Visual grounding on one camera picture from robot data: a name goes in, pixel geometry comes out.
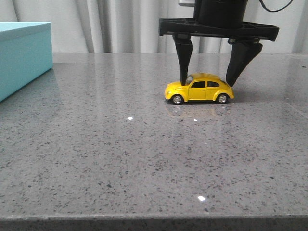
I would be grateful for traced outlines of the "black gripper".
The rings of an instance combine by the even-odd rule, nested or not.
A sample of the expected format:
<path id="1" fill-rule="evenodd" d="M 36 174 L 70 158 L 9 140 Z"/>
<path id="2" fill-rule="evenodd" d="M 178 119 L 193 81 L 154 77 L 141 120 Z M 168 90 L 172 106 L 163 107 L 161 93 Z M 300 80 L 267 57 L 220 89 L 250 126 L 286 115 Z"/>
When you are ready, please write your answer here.
<path id="1" fill-rule="evenodd" d="M 244 22 L 246 0 L 197 0 L 192 18 L 159 20 L 159 35 L 173 35 L 185 86 L 193 51 L 191 36 L 228 38 L 232 45 L 226 82 L 232 87 L 246 66 L 261 52 L 259 40 L 275 41 L 279 28 Z"/>

